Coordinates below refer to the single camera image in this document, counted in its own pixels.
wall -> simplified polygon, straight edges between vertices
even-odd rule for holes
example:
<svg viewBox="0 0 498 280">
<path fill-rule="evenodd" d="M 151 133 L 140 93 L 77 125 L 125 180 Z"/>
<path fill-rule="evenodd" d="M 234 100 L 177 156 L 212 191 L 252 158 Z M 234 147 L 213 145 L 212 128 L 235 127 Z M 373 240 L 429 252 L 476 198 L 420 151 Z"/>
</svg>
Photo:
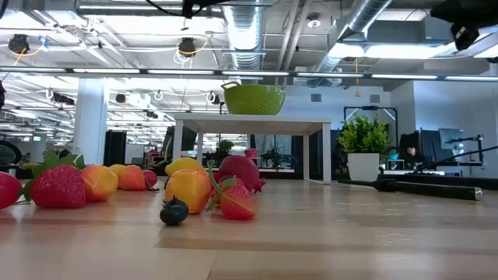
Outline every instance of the wall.
<svg viewBox="0 0 498 280">
<path fill-rule="evenodd" d="M 413 133 L 416 127 L 413 82 L 407 82 L 391 92 L 391 106 L 398 108 L 399 135 Z"/>
<path fill-rule="evenodd" d="M 483 82 L 415 82 L 416 127 L 459 128 L 466 136 L 484 135 L 483 148 L 498 145 L 498 90 Z M 477 143 L 466 142 L 465 150 Z M 486 170 L 472 167 L 473 177 L 498 177 L 498 152 L 485 153 Z"/>
<path fill-rule="evenodd" d="M 279 115 L 281 116 L 305 116 L 305 117 L 329 117 L 332 119 L 331 129 L 342 128 L 343 109 L 347 106 L 367 106 L 377 105 L 379 107 L 389 107 L 389 92 L 385 92 L 379 86 L 361 86 L 359 92 L 361 97 L 356 97 L 356 87 L 343 89 L 338 87 L 318 87 L 310 89 L 306 86 L 287 86 L 286 101 L 283 104 Z M 311 102 L 311 94 L 320 93 L 321 102 Z M 370 94 L 381 96 L 381 102 L 370 103 Z M 383 122 L 391 123 L 391 119 L 379 111 L 379 119 Z M 374 118 L 374 112 L 358 111 L 358 114 L 365 114 Z"/>
</svg>

white pot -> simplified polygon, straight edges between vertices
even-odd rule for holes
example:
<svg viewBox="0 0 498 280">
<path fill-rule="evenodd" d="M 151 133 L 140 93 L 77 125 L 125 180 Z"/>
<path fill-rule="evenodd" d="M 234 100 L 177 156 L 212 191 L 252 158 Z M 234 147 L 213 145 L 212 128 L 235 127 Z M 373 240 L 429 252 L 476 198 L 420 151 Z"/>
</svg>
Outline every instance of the white pot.
<svg viewBox="0 0 498 280">
<path fill-rule="evenodd" d="M 379 154 L 348 154 L 348 170 L 351 180 L 375 181 L 379 176 Z"/>
</svg>

computer monitor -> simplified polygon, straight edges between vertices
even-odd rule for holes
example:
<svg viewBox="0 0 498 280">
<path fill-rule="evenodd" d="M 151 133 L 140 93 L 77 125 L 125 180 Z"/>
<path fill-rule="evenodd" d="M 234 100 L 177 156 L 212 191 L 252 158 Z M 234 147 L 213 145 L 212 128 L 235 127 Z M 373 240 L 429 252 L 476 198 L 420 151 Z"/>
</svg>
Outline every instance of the computer monitor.
<svg viewBox="0 0 498 280">
<path fill-rule="evenodd" d="M 464 144 L 457 141 L 465 137 L 464 131 L 462 131 L 461 129 L 440 128 L 439 137 L 441 140 L 442 149 L 464 149 Z"/>
</svg>

silver duct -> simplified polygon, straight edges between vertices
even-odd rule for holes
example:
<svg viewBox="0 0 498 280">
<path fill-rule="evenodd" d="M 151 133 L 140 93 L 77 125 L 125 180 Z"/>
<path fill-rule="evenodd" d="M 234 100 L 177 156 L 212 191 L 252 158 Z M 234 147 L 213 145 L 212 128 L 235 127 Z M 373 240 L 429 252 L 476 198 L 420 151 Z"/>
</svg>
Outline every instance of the silver duct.
<svg viewBox="0 0 498 280">
<path fill-rule="evenodd" d="M 374 23 L 375 19 L 384 11 L 392 0 L 355 0 L 352 4 L 351 12 L 334 22 L 331 33 L 332 40 L 330 49 L 332 49 L 337 40 L 350 37 L 353 34 L 362 33 L 366 39 L 368 28 Z M 314 72 L 332 72 L 337 67 L 342 58 L 334 58 L 326 54 L 321 62 L 313 68 Z M 311 80 L 309 86 L 318 86 L 321 81 Z"/>
<path fill-rule="evenodd" d="M 262 0 L 253 0 L 255 4 Z M 228 40 L 235 51 L 261 50 L 263 7 L 223 6 L 228 23 Z M 260 54 L 232 54 L 233 67 L 238 70 L 259 70 Z"/>
</svg>

fake fruit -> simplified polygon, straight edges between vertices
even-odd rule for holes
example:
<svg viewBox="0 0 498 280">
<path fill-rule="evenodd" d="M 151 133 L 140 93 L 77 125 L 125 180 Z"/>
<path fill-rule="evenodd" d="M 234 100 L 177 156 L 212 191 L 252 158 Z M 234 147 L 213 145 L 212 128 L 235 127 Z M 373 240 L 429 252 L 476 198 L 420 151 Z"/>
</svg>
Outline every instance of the fake fruit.
<svg viewBox="0 0 498 280">
<path fill-rule="evenodd" d="M 81 171 L 86 202 L 107 201 L 117 190 L 117 177 L 105 166 L 88 166 Z"/>
<path fill-rule="evenodd" d="M 212 175 L 213 164 L 214 161 L 212 160 L 208 162 L 209 178 L 218 193 L 211 200 L 207 211 L 213 210 L 216 202 L 219 200 L 221 212 L 225 218 L 233 220 L 249 220 L 254 218 L 258 213 L 258 205 L 244 186 L 242 180 L 233 176 L 231 179 L 223 180 L 221 185 L 218 185 Z"/>
<path fill-rule="evenodd" d="M 211 194 L 211 182 L 204 170 L 178 170 L 170 177 L 166 185 L 165 199 L 173 196 L 188 205 L 190 214 L 198 214 L 208 203 Z"/>
<path fill-rule="evenodd" d="M 54 151 L 45 155 L 45 163 L 31 171 L 34 179 L 26 183 L 19 194 L 27 201 L 33 199 L 45 208 L 81 208 L 86 195 L 79 169 L 85 168 L 83 156 L 69 155 L 59 159 Z"/>
<path fill-rule="evenodd" d="M 155 190 L 154 186 L 157 184 L 157 175 L 151 170 L 143 170 L 143 176 L 146 179 L 147 188 Z"/>
<path fill-rule="evenodd" d="M 248 191 L 261 191 L 266 184 L 259 179 L 259 169 L 256 164 L 245 156 L 228 156 L 222 162 L 218 174 L 224 176 L 237 176 L 244 182 Z"/>
<path fill-rule="evenodd" d="M 188 205 L 176 196 L 170 201 L 164 201 L 160 212 L 161 221 L 168 226 L 176 226 L 183 222 L 188 216 Z"/>
<path fill-rule="evenodd" d="M 173 175 L 178 170 L 202 170 L 205 172 L 204 167 L 200 162 L 192 158 L 179 158 L 166 166 L 164 170 L 166 174 Z"/>
<path fill-rule="evenodd" d="M 23 185 L 14 176 L 0 172 L 0 210 L 16 203 Z"/>
<path fill-rule="evenodd" d="M 125 166 L 119 174 L 119 187 L 125 191 L 145 191 L 146 178 L 138 166 Z"/>
</svg>

